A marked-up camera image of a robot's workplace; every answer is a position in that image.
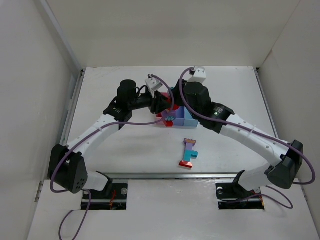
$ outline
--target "toy block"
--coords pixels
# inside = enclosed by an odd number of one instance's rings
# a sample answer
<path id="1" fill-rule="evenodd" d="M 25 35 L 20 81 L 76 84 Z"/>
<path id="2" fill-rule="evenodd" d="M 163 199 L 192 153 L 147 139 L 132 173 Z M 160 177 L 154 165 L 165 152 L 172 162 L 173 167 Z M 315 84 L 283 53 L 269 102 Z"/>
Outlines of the toy block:
<path id="1" fill-rule="evenodd" d="M 186 167 L 186 168 L 192 168 L 193 167 L 193 164 L 189 161 L 180 161 L 179 163 L 179 166 L 182 166 L 182 167 Z"/>
<path id="2" fill-rule="evenodd" d="M 179 165 L 191 169 L 193 167 L 192 163 L 190 162 L 191 158 L 198 157 L 198 152 L 192 150 L 193 146 L 197 143 L 197 141 L 185 138 L 183 140 L 183 143 L 185 144 L 184 155 L 183 160 L 179 163 Z"/>
<path id="3" fill-rule="evenodd" d="M 190 150 L 185 150 L 184 151 L 184 156 L 183 160 L 190 162 L 191 158 L 197 158 L 198 157 L 198 152 L 197 151 L 190 151 Z"/>
<path id="4" fill-rule="evenodd" d="M 161 93 L 163 96 L 169 98 L 169 94 L 167 92 Z M 173 111 L 170 112 L 170 108 L 167 110 L 158 113 L 155 116 L 156 120 L 164 118 L 165 121 L 158 122 L 159 125 L 165 125 L 166 127 L 174 127 L 174 126 L 183 126 L 183 127 L 197 127 L 198 120 L 195 120 L 190 115 L 189 111 L 185 107 L 180 107 L 178 105 L 174 105 Z"/>
<path id="5" fill-rule="evenodd" d="M 197 127 L 199 121 L 194 119 L 188 109 L 184 107 L 184 126 L 185 127 Z"/>

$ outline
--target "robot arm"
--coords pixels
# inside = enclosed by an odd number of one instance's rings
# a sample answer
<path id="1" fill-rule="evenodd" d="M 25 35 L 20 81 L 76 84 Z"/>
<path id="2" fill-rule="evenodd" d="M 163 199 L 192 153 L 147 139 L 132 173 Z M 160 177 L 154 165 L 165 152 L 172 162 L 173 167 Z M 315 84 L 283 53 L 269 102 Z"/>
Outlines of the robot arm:
<path id="1" fill-rule="evenodd" d="M 154 114 L 161 113 L 171 106 L 171 101 L 157 91 L 162 85 L 155 78 L 146 80 L 146 91 L 140 93 L 133 80 L 123 80 L 117 89 L 117 96 L 103 111 L 103 115 L 81 136 L 68 142 L 65 146 L 57 144 L 51 151 L 48 177 L 63 159 L 54 182 L 76 194 L 82 189 L 90 189 L 108 195 L 112 179 L 99 172 L 87 171 L 86 162 L 95 150 L 112 134 L 121 130 L 132 117 L 132 111 L 149 107 Z"/>
<path id="2" fill-rule="evenodd" d="M 274 184 L 283 189 L 289 189 L 302 165 L 302 158 L 294 151 L 273 140 L 253 134 L 253 131 L 269 136 L 255 126 L 243 120 L 227 106 L 211 102 L 209 91 L 202 85 L 206 78 L 202 68 L 196 68 L 190 72 L 191 81 L 182 81 L 183 95 L 192 109 L 197 113 L 211 119 L 227 121 L 229 123 L 246 127 L 251 131 L 242 130 L 231 124 L 210 121 L 191 113 L 194 119 L 205 128 L 223 136 L 232 138 L 247 148 L 262 156 L 267 163 L 253 170 L 242 170 L 238 173 L 233 183 L 227 186 L 235 198 L 245 198 L 248 192 L 261 186 Z M 172 90 L 177 103 L 184 106 L 179 91 L 179 83 Z M 301 142 L 294 140 L 292 143 L 280 140 L 286 145 L 291 145 L 299 152 L 303 152 Z"/>
<path id="3" fill-rule="evenodd" d="M 238 141 L 267 161 L 265 165 L 256 169 L 240 171 L 232 183 L 223 185 L 224 194 L 233 196 L 233 198 L 245 198 L 251 194 L 251 190 L 270 184 L 289 189 L 302 165 L 301 157 L 278 142 L 252 134 L 252 131 L 255 131 L 266 135 L 235 114 L 232 109 L 223 104 L 211 102 L 209 91 L 202 84 L 206 79 L 203 67 L 196 67 L 190 74 L 191 78 L 188 81 L 182 81 L 182 89 L 191 108 L 205 117 L 247 127 L 251 132 L 231 124 L 206 120 L 195 114 L 191 114 L 192 117 L 197 119 L 203 127 Z M 145 93 L 140 94 L 142 88 L 138 88 L 137 92 L 134 81 L 122 81 L 117 90 L 117 96 L 92 127 L 66 146 L 57 144 L 52 149 L 48 177 L 52 178 L 58 163 L 67 152 L 72 150 L 57 172 L 54 182 L 74 194 L 82 189 L 91 189 L 107 194 L 112 180 L 98 172 L 87 172 L 85 161 L 110 135 L 122 129 L 125 123 L 131 119 L 133 110 L 148 107 L 151 113 L 157 114 L 168 109 L 171 106 L 171 100 L 157 91 L 161 86 L 156 78 L 149 77 L 146 80 Z M 184 106 L 179 84 L 172 89 L 172 93 L 174 102 L 179 106 Z M 282 142 L 290 144 L 301 153 L 303 152 L 303 145 L 296 140 L 292 143 Z"/>

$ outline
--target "blue block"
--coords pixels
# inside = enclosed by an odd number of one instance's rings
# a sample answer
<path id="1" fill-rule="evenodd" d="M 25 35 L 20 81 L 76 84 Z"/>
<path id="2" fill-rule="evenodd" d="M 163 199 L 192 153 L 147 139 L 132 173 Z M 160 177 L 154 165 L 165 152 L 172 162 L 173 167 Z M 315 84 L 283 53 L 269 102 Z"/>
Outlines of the blue block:
<path id="1" fill-rule="evenodd" d="M 184 116 L 185 116 L 184 107 L 181 106 L 177 110 L 175 110 L 175 115 L 177 119 L 184 119 Z"/>
<path id="2" fill-rule="evenodd" d="M 184 126 L 185 120 L 183 118 L 176 118 L 173 120 L 173 126 Z"/>
<path id="3" fill-rule="evenodd" d="M 197 127 L 199 121 L 193 119 L 190 112 L 186 107 L 184 107 L 184 125 L 185 127 Z"/>
<path id="4" fill-rule="evenodd" d="M 190 150 L 184 151 L 184 156 L 183 156 L 184 161 L 190 162 L 191 158 L 197 158 L 197 157 L 198 157 L 197 151 L 190 151 Z"/>

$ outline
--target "white wall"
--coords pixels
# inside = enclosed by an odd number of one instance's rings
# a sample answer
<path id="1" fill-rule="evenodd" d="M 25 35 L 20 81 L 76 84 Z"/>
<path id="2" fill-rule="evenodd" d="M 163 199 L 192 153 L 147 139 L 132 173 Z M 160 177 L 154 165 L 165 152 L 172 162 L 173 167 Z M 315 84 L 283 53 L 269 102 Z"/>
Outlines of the white wall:
<path id="1" fill-rule="evenodd" d="M 0 238 L 23 240 L 71 72 L 32 0 L 0 0 Z"/>
<path id="2" fill-rule="evenodd" d="M 48 0 L 83 67 L 260 67 L 299 0 Z"/>
<path id="3" fill-rule="evenodd" d="M 320 233 L 319 0 L 301 0 L 259 75 L 279 136 L 304 143 L 317 173 L 316 182 L 305 186 L 305 191 Z M 311 178 L 306 164 L 300 178 Z"/>

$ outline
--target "red block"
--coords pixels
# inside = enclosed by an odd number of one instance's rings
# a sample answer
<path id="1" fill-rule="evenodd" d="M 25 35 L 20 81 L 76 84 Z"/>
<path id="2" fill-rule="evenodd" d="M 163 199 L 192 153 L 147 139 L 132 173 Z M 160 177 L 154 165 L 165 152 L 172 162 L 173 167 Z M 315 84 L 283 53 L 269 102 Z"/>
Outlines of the red block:
<path id="1" fill-rule="evenodd" d="M 174 125 L 173 121 L 163 121 L 166 127 L 172 127 Z"/>
<path id="2" fill-rule="evenodd" d="M 170 104 L 172 103 L 169 93 L 167 93 L 167 92 L 161 92 L 161 94 L 162 94 L 163 96 L 165 96 L 166 98 L 168 98 L 168 99 L 166 100 L 168 103 L 170 103 Z M 174 105 L 173 105 L 173 110 L 177 110 L 178 108 L 180 108 L 180 106 L 178 106 L 177 104 L 174 104 Z"/>
<path id="3" fill-rule="evenodd" d="M 179 166 L 190 168 L 190 169 L 193 167 L 190 161 L 183 161 L 183 160 L 179 163 Z"/>

